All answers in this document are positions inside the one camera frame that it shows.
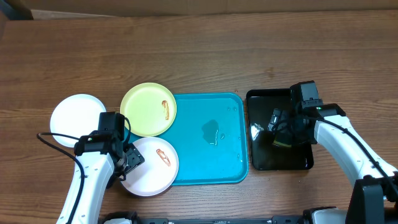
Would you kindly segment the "green and yellow sponge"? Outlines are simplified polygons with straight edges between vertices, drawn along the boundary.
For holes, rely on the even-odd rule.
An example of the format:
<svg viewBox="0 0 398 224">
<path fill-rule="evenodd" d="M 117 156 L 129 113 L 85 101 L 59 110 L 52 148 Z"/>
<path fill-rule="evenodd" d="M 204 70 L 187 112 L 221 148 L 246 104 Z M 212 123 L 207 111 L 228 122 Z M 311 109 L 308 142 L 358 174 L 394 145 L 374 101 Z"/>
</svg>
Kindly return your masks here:
<svg viewBox="0 0 398 224">
<path fill-rule="evenodd" d="M 293 135 L 290 133 L 278 132 L 274 134 L 273 145 L 278 147 L 292 147 Z"/>
</svg>

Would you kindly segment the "white plate with red stain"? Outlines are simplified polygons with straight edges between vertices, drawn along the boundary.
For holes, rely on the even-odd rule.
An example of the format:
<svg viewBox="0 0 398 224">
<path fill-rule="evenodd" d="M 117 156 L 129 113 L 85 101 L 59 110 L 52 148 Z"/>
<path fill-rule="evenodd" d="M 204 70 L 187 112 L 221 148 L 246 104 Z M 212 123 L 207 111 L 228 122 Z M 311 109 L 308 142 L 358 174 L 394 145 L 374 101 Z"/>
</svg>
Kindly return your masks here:
<svg viewBox="0 0 398 224">
<path fill-rule="evenodd" d="M 164 139 L 140 138 L 133 145 L 144 162 L 126 175 L 123 187 L 130 193 L 151 197 L 167 190 L 174 182 L 179 168 L 179 158 L 174 147 Z"/>
</svg>

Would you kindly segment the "white plate with small stains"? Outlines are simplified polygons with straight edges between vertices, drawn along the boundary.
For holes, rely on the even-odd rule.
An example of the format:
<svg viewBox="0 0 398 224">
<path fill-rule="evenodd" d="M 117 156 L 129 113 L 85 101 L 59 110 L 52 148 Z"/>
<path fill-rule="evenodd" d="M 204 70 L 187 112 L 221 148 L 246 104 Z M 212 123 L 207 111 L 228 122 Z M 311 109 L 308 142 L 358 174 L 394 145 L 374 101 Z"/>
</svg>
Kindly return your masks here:
<svg viewBox="0 0 398 224">
<path fill-rule="evenodd" d="M 74 147 L 81 136 L 98 129 L 100 113 L 106 112 L 104 104 L 92 95 L 77 94 L 61 101 L 50 118 L 50 132 L 72 136 L 53 138 L 65 147 Z"/>
</svg>

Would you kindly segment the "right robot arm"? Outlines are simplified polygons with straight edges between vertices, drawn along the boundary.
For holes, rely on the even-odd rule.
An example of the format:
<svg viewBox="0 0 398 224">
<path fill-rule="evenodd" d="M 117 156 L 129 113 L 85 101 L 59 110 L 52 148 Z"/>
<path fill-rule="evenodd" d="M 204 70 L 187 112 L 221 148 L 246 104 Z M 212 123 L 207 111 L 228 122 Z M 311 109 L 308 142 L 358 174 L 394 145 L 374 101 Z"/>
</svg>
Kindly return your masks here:
<svg viewBox="0 0 398 224">
<path fill-rule="evenodd" d="M 276 144 L 292 140 L 323 146 L 346 174 L 353 191 L 347 210 L 319 207 L 303 211 L 299 223 L 397 223 L 397 168 L 379 157 L 355 131 L 346 113 L 335 103 L 295 111 L 274 109 L 268 130 Z"/>
</svg>

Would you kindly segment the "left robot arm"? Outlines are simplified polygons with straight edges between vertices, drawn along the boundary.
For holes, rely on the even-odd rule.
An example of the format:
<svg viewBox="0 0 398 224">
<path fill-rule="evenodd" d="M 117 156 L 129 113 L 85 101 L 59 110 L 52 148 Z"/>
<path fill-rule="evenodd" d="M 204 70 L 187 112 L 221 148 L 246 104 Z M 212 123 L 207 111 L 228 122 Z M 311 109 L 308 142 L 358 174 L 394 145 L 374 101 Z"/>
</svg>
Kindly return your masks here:
<svg viewBox="0 0 398 224">
<path fill-rule="evenodd" d="M 97 223 L 105 190 L 144 163 L 119 131 L 93 131 L 75 144 L 75 174 L 58 223 Z"/>
</svg>

